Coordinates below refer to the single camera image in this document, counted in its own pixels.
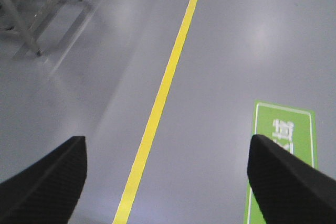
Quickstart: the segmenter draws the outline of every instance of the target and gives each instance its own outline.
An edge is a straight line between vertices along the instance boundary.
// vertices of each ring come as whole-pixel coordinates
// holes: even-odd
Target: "gray floor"
[[[111,223],[187,3],[63,0],[40,58],[0,34],[0,181],[85,135],[70,224]],[[314,110],[336,178],[335,13],[335,0],[198,1],[128,223],[243,223],[256,99]]]

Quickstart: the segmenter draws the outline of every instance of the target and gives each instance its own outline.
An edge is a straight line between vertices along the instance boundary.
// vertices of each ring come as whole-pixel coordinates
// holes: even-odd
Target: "chinese character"
[[[284,149],[288,150],[291,154],[293,154],[294,147],[292,137],[293,137],[294,123],[284,122],[282,120],[275,119],[273,120],[273,127],[275,127],[275,132],[272,133],[272,136],[277,138],[277,140],[274,140],[274,142],[279,144],[278,140],[288,140],[289,143],[281,146]]]

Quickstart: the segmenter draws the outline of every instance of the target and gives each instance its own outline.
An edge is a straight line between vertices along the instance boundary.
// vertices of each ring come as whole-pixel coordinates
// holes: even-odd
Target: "green floor sticker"
[[[256,101],[253,121],[253,134],[269,137],[302,161],[318,167],[313,111]],[[249,184],[244,224],[266,224]]]

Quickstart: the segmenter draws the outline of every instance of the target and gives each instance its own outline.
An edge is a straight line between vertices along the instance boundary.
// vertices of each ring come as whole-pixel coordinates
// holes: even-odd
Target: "textured black surface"
[[[266,223],[336,223],[336,182],[263,135],[252,137],[247,174]]]
[[[87,173],[84,136],[74,136],[0,184],[0,224],[67,223]]]

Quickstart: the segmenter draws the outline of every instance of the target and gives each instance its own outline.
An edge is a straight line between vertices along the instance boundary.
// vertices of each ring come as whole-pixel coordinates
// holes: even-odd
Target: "floor marking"
[[[189,0],[187,10],[184,14],[180,30],[169,58],[159,91],[156,95],[152,112],[149,116],[138,153],[135,157],[130,175],[128,177],[124,192],[122,194],[118,210],[115,213],[113,224],[126,224],[138,191],[140,180],[147,162],[149,152],[159,125],[164,105],[167,100],[169,89],[173,81],[177,63],[183,49],[184,42],[193,18],[198,0]]]

